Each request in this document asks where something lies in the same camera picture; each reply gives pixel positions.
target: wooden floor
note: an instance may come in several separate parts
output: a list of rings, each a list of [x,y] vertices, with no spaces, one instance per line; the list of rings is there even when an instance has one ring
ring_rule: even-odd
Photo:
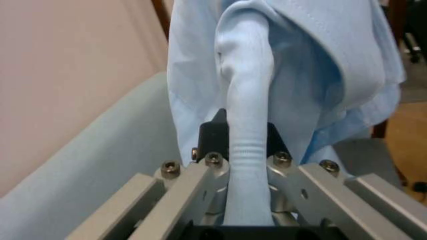
[[[409,187],[427,182],[427,102],[401,104],[389,119],[385,141]],[[409,187],[405,191],[414,199],[423,198]],[[427,197],[422,203],[427,206]]]

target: bolt head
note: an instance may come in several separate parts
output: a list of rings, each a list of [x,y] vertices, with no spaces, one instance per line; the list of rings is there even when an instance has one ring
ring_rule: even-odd
[[[334,177],[337,177],[340,172],[340,166],[332,160],[322,160],[319,165]]]
[[[206,166],[220,168],[223,166],[224,158],[219,152],[209,152],[204,156]]]
[[[161,176],[165,179],[174,179],[181,173],[181,165],[178,161],[165,161],[161,165]]]
[[[191,160],[193,161],[197,160],[197,147],[193,147],[191,149]]]
[[[292,157],[285,151],[278,151],[273,156],[273,164],[280,168],[288,168],[291,165]]]

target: light blue shirt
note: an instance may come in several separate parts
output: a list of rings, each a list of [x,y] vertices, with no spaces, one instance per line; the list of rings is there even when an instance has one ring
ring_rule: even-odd
[[[253,164],[264,153],[267,120],[304,163],[387,119],[405,72],[376,0],[175,0],[167,78],[183,163],[200,124],[227,108],[225,222],[269,225],[265,165]],[[250,168],[255,177],[245,176]]]

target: pink wall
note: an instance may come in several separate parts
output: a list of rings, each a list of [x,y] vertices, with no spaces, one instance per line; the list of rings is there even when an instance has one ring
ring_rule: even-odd
[[[1,0],[0,196],[166,61],[149,0]]]

